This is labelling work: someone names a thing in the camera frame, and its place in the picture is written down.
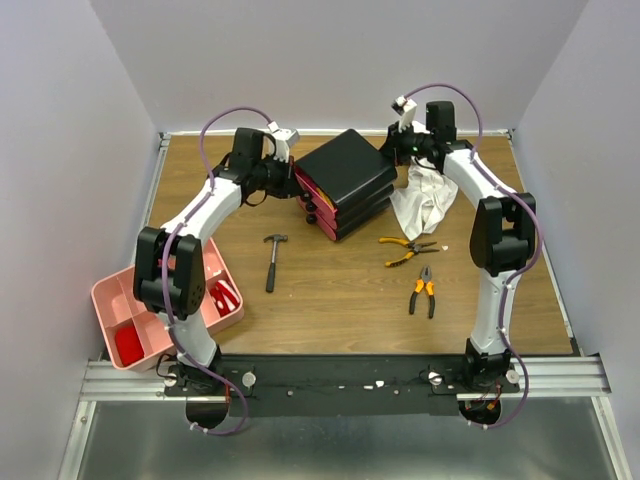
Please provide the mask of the pink top drawer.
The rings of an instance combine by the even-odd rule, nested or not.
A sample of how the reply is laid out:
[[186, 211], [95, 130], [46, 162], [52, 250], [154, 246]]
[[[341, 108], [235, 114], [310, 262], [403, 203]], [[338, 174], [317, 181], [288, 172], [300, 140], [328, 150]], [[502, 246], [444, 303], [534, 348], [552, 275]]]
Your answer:
[[304, 171], [302, 171], [298, 167], [295, 168], [295, 175], [296, 175], [296, 179], [297, 179], [298, 183], [300, 184], [301, 188], [303, 189], [303, 191], [308, 193], [309, 200], [312, 197], [319, 197], [317, 195], [316, 191], [315, 191], [315, 188], [319, 187], [319, 186], [316, 185], [316, 183], [311, 179], [311, 177], [309, 175], [307, 175]]

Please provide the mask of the black drawer cabinet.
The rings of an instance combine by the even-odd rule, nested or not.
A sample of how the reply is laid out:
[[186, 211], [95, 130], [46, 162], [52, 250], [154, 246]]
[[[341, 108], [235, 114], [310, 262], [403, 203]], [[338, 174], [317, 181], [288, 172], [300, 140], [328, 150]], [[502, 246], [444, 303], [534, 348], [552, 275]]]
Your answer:
[[295, 162], [332, 200], [343, 240], [391, 205], [395, 165], [353, 129]]

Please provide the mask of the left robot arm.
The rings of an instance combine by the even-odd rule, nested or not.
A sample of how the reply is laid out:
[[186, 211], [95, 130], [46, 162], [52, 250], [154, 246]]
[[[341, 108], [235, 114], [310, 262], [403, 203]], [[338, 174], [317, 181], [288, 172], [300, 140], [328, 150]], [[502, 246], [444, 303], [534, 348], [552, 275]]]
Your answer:
[[290, 154], [298, 141], [297, 130], [274, 122], [265, 132], [237, 129], [230, 152], [207, 168], [194, 199], [162, 227], [147, 226], [137, 237], [134, 298], [161, 319], [177, 360], [190, 367], [188, 384], [201, 395], [214, 393], [226, 381], [217, 366], [220, 350], [204, 321], [204, 245], [254, 193], [280, 199], [302, 193]]

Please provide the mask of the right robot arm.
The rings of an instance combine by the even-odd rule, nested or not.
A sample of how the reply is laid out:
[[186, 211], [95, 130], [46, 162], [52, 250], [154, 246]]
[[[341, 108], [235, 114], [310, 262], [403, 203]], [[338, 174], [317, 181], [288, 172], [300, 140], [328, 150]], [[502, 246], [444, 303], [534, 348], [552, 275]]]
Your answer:
[[539, 255], [535, 198], [498, 179], [475, 147], [457, 137], [450, 101], [430, 102], [426, 123], [414, 120], [417, 104], [400, 96], [392, 103], [399, 120], [388, 128], [383, 156], [398, 164], [424, 161], [452, 180], [476, 207], [470, 255], [480, 271], [474, 328], [467, 339], [460, 379], [480, 392], [504, 378], [512, 358], [509, 327], [515, 291], [528, 262]]

